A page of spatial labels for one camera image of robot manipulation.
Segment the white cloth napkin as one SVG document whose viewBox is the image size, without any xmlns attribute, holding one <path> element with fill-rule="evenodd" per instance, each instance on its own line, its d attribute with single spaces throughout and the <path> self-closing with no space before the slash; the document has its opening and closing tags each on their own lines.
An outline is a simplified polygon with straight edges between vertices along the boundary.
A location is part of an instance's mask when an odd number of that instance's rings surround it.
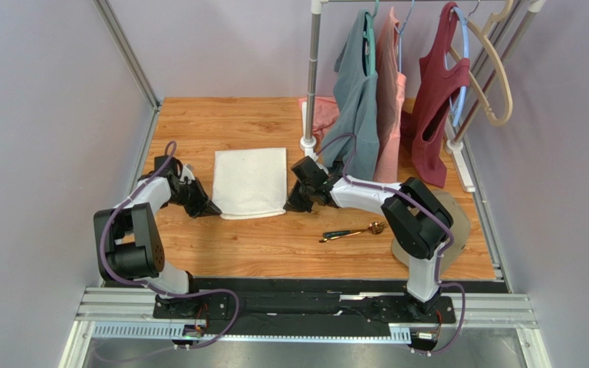
<svg viewBox="0 0 589 368">
<path fill-rule="evenodd" d="M 287 150 L 235 149 L 215 153 L 212 201 L 225 220 L 282 215 L 288 191 Z"/>
</svg>

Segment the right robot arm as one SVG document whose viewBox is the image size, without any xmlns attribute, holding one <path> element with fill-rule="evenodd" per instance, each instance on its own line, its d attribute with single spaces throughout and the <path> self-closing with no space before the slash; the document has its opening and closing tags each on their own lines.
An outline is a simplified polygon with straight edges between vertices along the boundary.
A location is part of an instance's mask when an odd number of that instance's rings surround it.
<svg viewBox="0 0 589 368">
<path fill-rule="evenodd" d="M 327 172 L 309 156 L 291 170 L 296 183 L 285 211 L 311 212 L 314 205 L 321 205 L 382 215 L 399 248 L 409 256 L 406 293 L 413 311 L 428 314 L 434 310 L 441 295 L 440 258 L 455 241 L 454 220 L 421 180 L 365 181 L 341 170 Z"/>
</svg>

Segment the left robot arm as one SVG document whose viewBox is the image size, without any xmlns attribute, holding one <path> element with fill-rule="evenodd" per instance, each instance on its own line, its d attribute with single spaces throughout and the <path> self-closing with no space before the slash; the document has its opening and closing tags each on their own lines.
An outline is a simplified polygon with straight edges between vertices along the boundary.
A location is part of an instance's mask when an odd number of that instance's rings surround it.
<svg viewBox="0 0 589 368">
<path fill-rule="evenodd" d="M 193 219 L 222 214 L 189 166 L 169 154 L 157 156 L 130 198 L 94 214 L 98 268 L 104 281 L 154 287 L 159 311 L 194 318 L 204 309 L 199 287 L 188 271 L 166 260 L 156 224 L 156 214 L 168 205 Z"/>
</svg>

